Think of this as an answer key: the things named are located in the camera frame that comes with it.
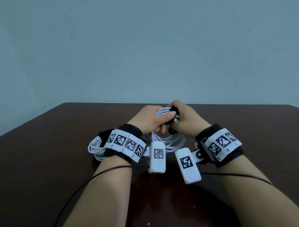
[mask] white cable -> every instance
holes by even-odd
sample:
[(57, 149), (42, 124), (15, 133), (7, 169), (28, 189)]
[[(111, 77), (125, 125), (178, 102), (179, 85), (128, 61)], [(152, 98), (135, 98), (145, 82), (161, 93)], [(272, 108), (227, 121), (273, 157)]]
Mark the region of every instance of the white cable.
[[(161, 116), (167, 112), (169, 112), (171, 107), (165, 107), (162, 109), (159, 109), (156, 114), (157, 116)], [(180, 120), (180, 116), (177, 114), (174, 118), (174, 122), (178, 122)], [(171, 135), (167, 138), (161, 138), (154, 132), (152, 132), (151, 136), (152, 141), (162, 141), (165, 143), (166, 152), (175, 152), (176, 150), (180, 149), (188, 140), (189, 138), (181, 133), (176, 133), (174, 135)]]
[(104, 152), (106, 148), (100, 147), (102, 143), (101, 137), (97, 136), (95, 137), (90, 144), (88, 145), (88, 152), (92, 153), (96, 160), (102, 161), (104, 158)]

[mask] right hand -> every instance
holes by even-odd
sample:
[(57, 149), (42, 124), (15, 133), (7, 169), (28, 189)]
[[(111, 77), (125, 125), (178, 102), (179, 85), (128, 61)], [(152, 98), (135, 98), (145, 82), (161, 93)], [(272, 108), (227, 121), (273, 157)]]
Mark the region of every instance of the right hand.
[(170, 126), (189, 137), (196, 137), (201, 131), (210, 127), (211, 124), (202, 119), (190, 106), (182, 103), (179, 100), (171, 102), (167, 107), (175, 106), (180, 113), (180, 120), (173, 122)]

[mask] table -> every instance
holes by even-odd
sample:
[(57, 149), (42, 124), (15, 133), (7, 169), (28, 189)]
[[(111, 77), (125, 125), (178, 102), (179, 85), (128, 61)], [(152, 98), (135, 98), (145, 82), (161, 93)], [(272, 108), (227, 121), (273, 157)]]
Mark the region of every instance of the table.
[[(128, 122), (146, 104), (63, 103), (0, 137), (0, 226), (53, 226), (69, 196), (99, 162), (87, 152), (101, 130)], [(246, 156), (299, 205), (299, 109), (290, 105), (190, 105), (243, 143)], [(186, 144), (194, 150), (194, 142)], [(147, 165), (146, 158), (137, 165)], [(215, 171), (211, 164), (200, 172)], [(63, 213), (59, 226), (76, 204)], [(217, 176), (185, 185), (174, 154), (167, 170), (134, 169), (126, 226), (238, 226)]]

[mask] forearm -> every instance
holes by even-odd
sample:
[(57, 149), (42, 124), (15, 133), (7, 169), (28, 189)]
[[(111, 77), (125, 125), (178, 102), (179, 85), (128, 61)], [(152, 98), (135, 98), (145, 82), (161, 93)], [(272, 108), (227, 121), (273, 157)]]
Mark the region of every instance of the forearm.
[[(217, 169), (269, 181), (244, 155)], [(299, 226), (299, 208), (282, 192), (258, 179), (221, 176), (242, 226)]]
[[(130, 165), (118, 156), (104, 158), (94, 174)], [(64, 224), (68, 226), (125, 226), (132, 169), (110, 170), (92, 179)]]

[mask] fingernail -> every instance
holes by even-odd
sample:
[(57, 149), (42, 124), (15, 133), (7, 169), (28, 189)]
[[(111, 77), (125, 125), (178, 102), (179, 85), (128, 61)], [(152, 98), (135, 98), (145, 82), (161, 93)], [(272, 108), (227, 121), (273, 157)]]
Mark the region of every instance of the fingernail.
[(172, 117), (174, 117), (176, 115), (176, 112), (175, 111), (170, 111), (170, 114)]

